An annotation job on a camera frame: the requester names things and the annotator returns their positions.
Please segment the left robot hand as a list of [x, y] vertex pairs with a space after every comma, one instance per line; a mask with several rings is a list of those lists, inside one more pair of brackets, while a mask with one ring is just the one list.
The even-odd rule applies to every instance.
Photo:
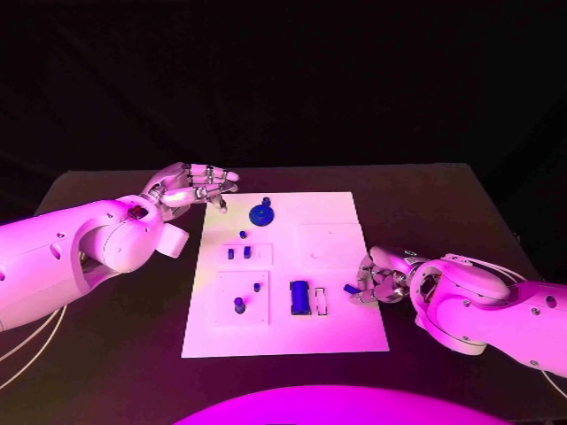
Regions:
[[156, 205], [164, 222], [179, 218], [195, 204], [228, 212], [224, 199], [238, 190], [239, 175], [211, 165], [177, 162], [150, 178], [140, 195]]

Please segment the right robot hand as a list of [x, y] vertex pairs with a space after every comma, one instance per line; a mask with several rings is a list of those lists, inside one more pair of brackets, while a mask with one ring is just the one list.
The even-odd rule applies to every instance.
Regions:
[[408, 297], [411, 279], [428, 262], [413, 251], [374, 246], [361, 261], [356, 273], [355, 305], [382, 302], [394, 304]]

